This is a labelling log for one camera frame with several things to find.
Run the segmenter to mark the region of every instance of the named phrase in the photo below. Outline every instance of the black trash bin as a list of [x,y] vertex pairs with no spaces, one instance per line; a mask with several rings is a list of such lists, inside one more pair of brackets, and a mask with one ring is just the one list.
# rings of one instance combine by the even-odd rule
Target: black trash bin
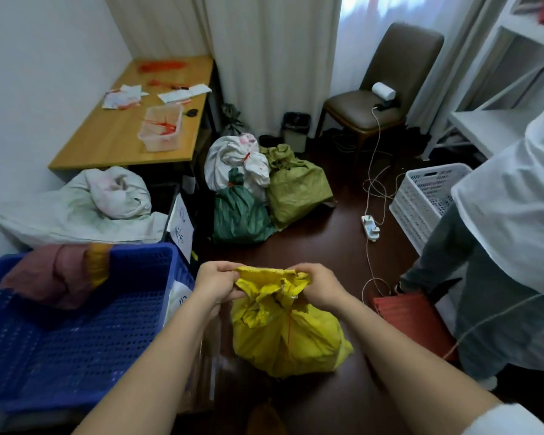
[[306,149],[306,135],[310,131],[310,114],[288,112],[282,119],[282,135],[295,153],[304,153]]

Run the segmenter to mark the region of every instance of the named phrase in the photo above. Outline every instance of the forearm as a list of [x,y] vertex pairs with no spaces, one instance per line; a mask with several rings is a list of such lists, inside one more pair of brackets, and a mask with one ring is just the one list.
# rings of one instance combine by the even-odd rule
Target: forearm
[[190,296],[75,434],[170,433],[211,307]]
[[501,403],[358,299],[344,296],[335,313],[360,339],[413,432],[461,434],[477,417]]

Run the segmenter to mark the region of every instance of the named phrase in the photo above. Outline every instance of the chair backrest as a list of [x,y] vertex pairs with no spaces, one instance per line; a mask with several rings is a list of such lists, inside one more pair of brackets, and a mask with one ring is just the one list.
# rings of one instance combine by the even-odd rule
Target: chair backrest
[[365,73],[361,90],[382,82],[397,92],[401,114],[405,116],[443,46],[443,35],[394,22],[377,47]]

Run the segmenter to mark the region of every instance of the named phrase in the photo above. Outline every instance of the white shirt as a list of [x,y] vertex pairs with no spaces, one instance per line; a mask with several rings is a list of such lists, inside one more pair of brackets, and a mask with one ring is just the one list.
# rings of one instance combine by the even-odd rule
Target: white shirt
[[544,112],[524,139],[464,177],[451,195],[493,261],[544,294]]
[[501,404],[478,417],[463,435],[544,435],[544,424],[519,404]]

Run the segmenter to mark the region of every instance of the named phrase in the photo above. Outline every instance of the red plastic crate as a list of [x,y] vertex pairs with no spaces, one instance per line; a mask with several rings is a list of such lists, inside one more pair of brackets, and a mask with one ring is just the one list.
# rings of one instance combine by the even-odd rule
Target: red plastic crate
[[[455,344],[441,316],[423,293],[373,298],[371,306],[388,323],[439,357]],[[458,360],[457,351],[446,360]]]

